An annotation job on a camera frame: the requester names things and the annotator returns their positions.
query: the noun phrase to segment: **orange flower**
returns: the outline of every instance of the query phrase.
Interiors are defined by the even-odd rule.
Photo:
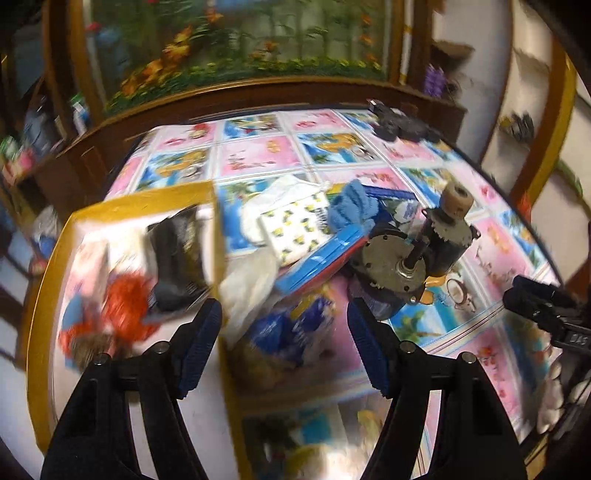
[[[146,65],[146,68],[142,71],[142,75],[146,77],[146,83],[152,83],[158,79],[158,75],[163,70],[162,60],[153,60]]]
[[[213,8],[207,9],[207,21],[209,23],[213,24],[213,23],[217,22],[222,17],[223,17],[223,15],[220,13],[217,13]]]
[[[174,36],[174,42],[175,43],[183,43],[189,40],[189,38],[191,37],[191,33],[193,32],[193,27],[191,27],[191,25],[189,25],[186,28],[183,28],[180,32],[178,32],[175,36]]]
[[[123,83],[121,83],[121,92],[123,95],[129,97],[133,95],[138,89],[138,78],[133,74]]]
[[[279,46],[279,44],[276,41],[268,40],[265,42],[265,49],[269,52],[275,51],[278,46]]]
[[[164,58],[171,63],[178,64],[182,59],[189,56],[190,47],[188,45],[175,45],[170,43],[162,51]]]
[[[250,54],[250,57],[251,57],[253,60],[260,60],[260,59],[262,59],[264,56],[265,56],[265,53],[264,53],[264,52],[262,52],[262,51],[260,51],[260,50],[254,51],[254,52],[252,52],[252,53]]]
[[[361,35],[359,37],[359,39],[361,40],[362,43],[364,43],[368,47],[370,47],[371,45],[374,44],[374,41],[371,38],[369,38],[367,35],[365,35],[365,34]]]

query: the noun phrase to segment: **palm tree print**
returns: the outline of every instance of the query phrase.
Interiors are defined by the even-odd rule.
[[[392,326],[396,335],[401,340],[408,340],[409,342],[416,343],[419,345],[421,343],[421,339],[425,337],[438,337],[441,333],[433,333],[433,332],[422,332],[417,329],[419,320],[423,318],[425,315],[424,310],[419,310],[415,312],[412,317],[408,315],[403,315],[400,321],[401,325]]]

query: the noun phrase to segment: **printed pattern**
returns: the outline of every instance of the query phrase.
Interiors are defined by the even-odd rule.
[[[464,350],[473,352],[522,440],[534,424],[534,399],[547,372],[549,353],[543,350],[542,333],[510,316],[500,301],[518,274],[552,283],[557,282],[556,276],[518,216],[457,153],[443,143],[383,142],[373,134],[375,121],[365,110],[324,109],[158,127],[130,157],[108,198],[212,179],[217,184],[226,252],[236,257],[255,248],[241,232],[242,204],[286,172],[314,182],[359,179],[366,185],[411,190],[424,207],[435,206],[446,183],[457,179],[474,195],[468,220],[481,237],[445,282],[430,289],[432,305],[405,306],[387,323],[401,339],[416,342],[428,352],[454,358]],[[385,417],[387,403],[384,407],[370,400],[375,390],[346,326],[347,279],[333,277],[329,291],[339,311],[327,339],[327,355],[295,372],[289,384],[279,389],[264,394],[238,392],[247,417],[243,424],[247,443],[264,442],[257,438],[261,425],[276,428],[281,423],[289,429],[296,422],[299,427],[289,435],[290,445],[284,446],[289,451],[338,440],[348,442],[351,452],[361,453],[367,439],[350,432],[359,431],[364,416],[378,423]],[[434,395],[416,474],[428,468],[438,411]],[[251,458],[253,463],[259,460]],[[258,473],[273,467],[267,465]]]

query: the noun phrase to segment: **blue package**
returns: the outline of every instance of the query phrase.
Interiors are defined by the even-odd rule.
[[[332,323],[331,306],[331,300],[318,297],[295,321],[287,310],[272,312],[254,321],[245,336],[253,348],[300,367]]]
[[[337,261],[339,263],[335,267],[340,269],[352,254],[352,251],[349,250],[362,238],[364,235],[358,225],[346,226],[315,251],[292,265],[285,274],[277,279],[275,288],[282,296],[287,297],[306,283],[319,277]],[[324,282],[328,280],[328,277],[322,276],[321,280]]]
[[[389,223],[408,233],[420,207],[417,196],[405,190],[385,189],[364,185],[368,197],[378,199],[375,223]]]

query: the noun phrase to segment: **small black object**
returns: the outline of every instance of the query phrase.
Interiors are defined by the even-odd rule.
[[[564,290],[521,275],[503,295],[507,310],[538,324],[551,335],[550,343],[579,355],[591,356],[589,310]]]
[[[152,313],[176,312],[190,307],[207,290],[199,246],[196,207],[148,227],[156,254],[158,283],[152,290]]]
[[[351,290],[350,295],[366,298],[380,320],[395,315],[406,304],[419,303],[427,278],[423,258],[427,246],[423,240],[411,243],[396,227],[376,225],[368,242],[349,261],[361,288],[361,292]]]
[[[369,100],[369,111],[378,117],[378,125],[374,133],[386,142],[393,142],[397,138],[411,142],[429,140],[439,143],[441,134],[430,128],[425,122],[416,117],[395,113],[379,100]]]
[[[197,386],[221,327],[221,306],[208,299],[170,342],[114,361],[97,355],[78,381],[53,434],[41,480],[147,480],[139,469],[126,391],[139,392],[146,437],[160,480],[207,480],[177,399]]]
[[[427,275],[441,277],[449,272],[472,241],[480,237],[480,232],[464,220],[453,220],[440,208],[423,209],[423,215],[426,220],[421,234],[429,240],[429,249],[425,253]],[[457,226],[456,223],[465,228],[457,228],[454,233],[450,233]]]
[[[433,390],[441,390],[439,425],[429,471],[421,478],[527,479],[511,422],[474,354],[445,358],[401,342],[362,299],[349,305],[348,324],[368,374],[385,375],[388,386],[382,394],[392,398],[361,480],[411,478]]]

